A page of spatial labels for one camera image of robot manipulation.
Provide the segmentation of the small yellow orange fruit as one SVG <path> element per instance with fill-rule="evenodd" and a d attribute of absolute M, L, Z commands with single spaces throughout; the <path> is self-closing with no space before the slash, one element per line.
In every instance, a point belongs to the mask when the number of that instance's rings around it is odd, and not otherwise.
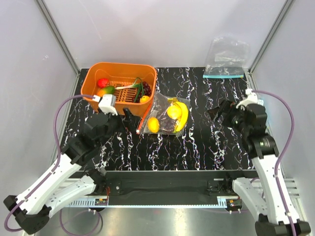
<path fill-rule="evenodd" d="M 147 101 L 149 101 L 149 99 L 150 99 L 149 96 L 143 95 L 143 96 L 140 98 L 139 103 L 146 103 Z"/>

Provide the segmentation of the blue zip plastic bag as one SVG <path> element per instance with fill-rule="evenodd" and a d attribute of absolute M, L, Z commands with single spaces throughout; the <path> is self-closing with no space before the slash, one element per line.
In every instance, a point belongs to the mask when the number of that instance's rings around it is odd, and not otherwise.
<path fill-rule="evenodd" d="M 233 37 L 213 39 L 206 58 L 204 79 L 239 79 L 244 76 L 251 48 L 248 43 Z"/>

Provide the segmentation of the red apple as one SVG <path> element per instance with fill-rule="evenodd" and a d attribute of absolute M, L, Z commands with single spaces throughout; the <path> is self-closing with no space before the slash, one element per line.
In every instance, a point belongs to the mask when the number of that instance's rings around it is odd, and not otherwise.
<path fill-rule="evenodd" d="M 107 87 L 110 84 L 109 80 L 107 78 L 101 78 L 97 81 L 97 86 L 100 89 L 103 89 L 105 87 Z"/>

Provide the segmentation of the orange green mango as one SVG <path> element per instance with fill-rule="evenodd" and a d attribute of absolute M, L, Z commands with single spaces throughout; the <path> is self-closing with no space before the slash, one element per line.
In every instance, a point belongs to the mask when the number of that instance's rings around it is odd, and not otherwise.
<path fill-rule="evenodd" d="M 106 86 L 104 88 L 101 88 L 98 92 L 97 92 L 97 96 L 99 97 L 103 97 L 104 95 L 107 94 L 114 94 L 115 93 L 115 87 L 114 86 Z"/>

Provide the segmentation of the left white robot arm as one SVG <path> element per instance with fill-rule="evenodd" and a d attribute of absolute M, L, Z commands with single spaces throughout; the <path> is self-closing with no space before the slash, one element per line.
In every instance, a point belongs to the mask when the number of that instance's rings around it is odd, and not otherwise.
<path fill-rule="evenodd" d="M 74 200 L 89 194 L 100 195 L 106 186 L 105 172 L 89 170 L 77 182 L 60 190 L 59 187 L 99 153 L 115 133 L 135 131 L 140 117 L 128 108 L 124 115 L 95 113 L 82 131 L 67 142 L 52 166 L 21 194 L 7 196 L 3 203 L 15 217 L 20 229 L 32 235 L 40 231 L 58 211 Z"/>

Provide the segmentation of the red zip clear bag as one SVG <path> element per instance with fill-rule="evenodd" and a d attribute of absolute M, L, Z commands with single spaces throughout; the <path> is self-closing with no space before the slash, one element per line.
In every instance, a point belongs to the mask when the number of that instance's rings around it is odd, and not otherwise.
<path fill-rule="evenodd" d="M 162 134 L 181 136 L 189 118 L 190 101 L 180 97 L 168 97 L 159 92 L 145 112 L 137 134 Z"/>

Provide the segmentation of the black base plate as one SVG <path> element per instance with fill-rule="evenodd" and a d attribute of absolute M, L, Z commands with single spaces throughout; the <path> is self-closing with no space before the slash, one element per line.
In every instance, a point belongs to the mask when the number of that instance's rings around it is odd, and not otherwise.
<path fill-rule="evenodd" d="M 108 171 L 95 195 L 109 197 L 110 206 L 208 207 L 218 197 L 233 196 L 232 180 L 255 178 L 254 170 Z"/>

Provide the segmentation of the green onion stalk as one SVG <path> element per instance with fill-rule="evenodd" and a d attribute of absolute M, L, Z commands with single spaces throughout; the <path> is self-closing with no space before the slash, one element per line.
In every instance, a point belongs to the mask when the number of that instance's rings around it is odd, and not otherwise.
<path fill-rule="evenodd" d="M 140 89 L 141 92 L 144 91 L 143 81 L 137 77 L 131 85 L 119 86 L 114 90 L 114 94 L 119 93 L 119 91 L 124 89 Z"/>

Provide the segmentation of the yellow banana bunch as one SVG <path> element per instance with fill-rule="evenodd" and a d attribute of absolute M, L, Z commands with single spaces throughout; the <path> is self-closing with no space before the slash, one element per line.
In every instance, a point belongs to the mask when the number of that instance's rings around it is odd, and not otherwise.
<path fill-rule="evenodd" d="M 173 131 L 174 133 L 181 132 L 188 121 L 188 117 L 189 117 L 188 106 L 184 102 L 179 101 L 176 97 L 169 98 L 167 99 L 167 101 L 170 103 L 170 106 L 177 105 L 182 109 L 182 115 L 179 119 L 176 119 L 176 125 Z"/>

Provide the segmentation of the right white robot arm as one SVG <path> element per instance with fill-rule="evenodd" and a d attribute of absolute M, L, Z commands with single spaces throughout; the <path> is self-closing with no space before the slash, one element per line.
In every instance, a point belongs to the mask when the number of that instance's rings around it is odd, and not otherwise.
<path fill-rule="evenodd" d="M 246 177 L 228 178 L 223 183 L 229 195 L 237 194 L 256 220 L 258 236 L 306 236 L 311 232 L 308 222 L 302 221 L 286 189 L 279 167 L 276 142 L 266 131 L 265 107 L 256 102 L 236 104 L 224 100 L 209 109 L 211 120 L 222 118 L 222 125 L 237 130 L 243 147 L 254 165 L 264 193 L 261 196 Z"/>

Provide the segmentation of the orange plastic basket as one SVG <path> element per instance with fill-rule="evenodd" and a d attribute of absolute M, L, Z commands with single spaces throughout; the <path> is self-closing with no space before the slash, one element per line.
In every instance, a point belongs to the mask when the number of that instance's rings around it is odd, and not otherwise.
<path fill-rule="evenodd" d="M 131 85 L 137 77 L 150 85 L 152 95 L 149 101 L 146 103 L 134 103 L 131 100 L 136 94 L 136 89 L 124 89 L 114 94 L 116 96 L 115 108 L 121 115 L 124 114 L 123 108 L 127 107 L 133 115 L 143 117 L 153 101 L 156 88 L 157 71 L 152 66 L 113 62 L 96 63 L 86 74 L 81 86 L 81 94 L 96 95 L 100 90 L 97 86 L 97 81 L 101 78 L 107 78 L 110 85 L 116 88 Z"/>

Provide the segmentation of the yellow lemon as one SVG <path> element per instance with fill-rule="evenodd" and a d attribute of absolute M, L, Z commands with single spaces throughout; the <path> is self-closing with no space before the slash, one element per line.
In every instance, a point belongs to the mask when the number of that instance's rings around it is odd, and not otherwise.
<path fill-rule="evenodd" d="M 159 121 L 156 117 L 150 117 L 147 121 L 147 127 L 150 132 L 158 133 L 159 131 Z"/>

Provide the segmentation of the dark red grape bunch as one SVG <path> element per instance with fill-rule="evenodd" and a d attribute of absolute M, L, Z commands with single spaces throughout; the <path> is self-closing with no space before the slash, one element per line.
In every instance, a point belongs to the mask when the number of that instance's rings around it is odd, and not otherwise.
<path fill-rule="evenodd" d="M 168 115 L 162 115 L 158 118 L 159 127 L 165 132 L 173 132 L 176 125 L 176 120 L 171 119 Z"/>

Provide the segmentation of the clear plastic bag right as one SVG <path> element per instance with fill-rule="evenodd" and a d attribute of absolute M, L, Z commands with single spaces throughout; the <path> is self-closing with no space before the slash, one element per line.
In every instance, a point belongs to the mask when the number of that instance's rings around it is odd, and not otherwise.
<path fill-rule="evenodd" d="M 244 106 L 247 111 L 251 112 L 255 116 L 256 123 L 265 125 L 267 121 L 267 113 L 262 99 L 258 98 L 258 95 L 251 89 L 247 88 L 246 99 Z"/>

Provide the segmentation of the yellow pear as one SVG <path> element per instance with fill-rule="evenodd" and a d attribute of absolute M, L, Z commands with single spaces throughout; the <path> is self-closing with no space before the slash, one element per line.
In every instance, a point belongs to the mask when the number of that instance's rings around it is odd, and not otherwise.
<path fill-rule="evenodd" d="M 167 109 L 167 115 L 171 119 L 179 119 L 182 115 L 182 109 L 177 105 L 171 105 Z"/>

